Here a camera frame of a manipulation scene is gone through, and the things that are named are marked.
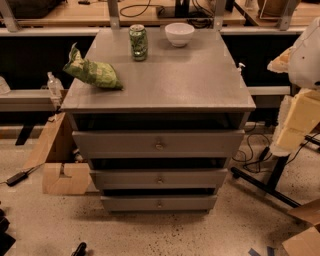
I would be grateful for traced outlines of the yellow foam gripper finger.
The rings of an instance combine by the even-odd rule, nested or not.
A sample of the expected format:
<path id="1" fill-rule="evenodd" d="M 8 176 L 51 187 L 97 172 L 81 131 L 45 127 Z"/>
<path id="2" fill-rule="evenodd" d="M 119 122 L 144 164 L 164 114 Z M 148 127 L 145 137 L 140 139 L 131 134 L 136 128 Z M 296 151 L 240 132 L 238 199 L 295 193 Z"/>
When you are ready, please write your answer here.
<path id="1" fill-rule="evenodd" d="M 294 97 L 286 95 L 281 102 L 271 153 L 288 156 L 295 151 L 320 123 L 320 92 L 301 89 Z"/>

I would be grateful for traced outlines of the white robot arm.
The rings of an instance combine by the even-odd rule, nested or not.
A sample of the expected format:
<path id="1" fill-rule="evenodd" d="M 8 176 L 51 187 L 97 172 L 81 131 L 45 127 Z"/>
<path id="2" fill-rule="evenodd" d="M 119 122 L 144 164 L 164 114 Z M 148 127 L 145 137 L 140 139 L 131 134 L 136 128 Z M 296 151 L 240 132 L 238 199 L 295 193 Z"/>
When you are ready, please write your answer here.
<path id="1" fill-rule="evenodd" d="M 285 96 L 278 114 L 271 153 L 288 156 L 320 123 L 320 18 L 315 18 L 294 44 L 272 60 L 267 69 L 287 73 L 295 96 Z"/>

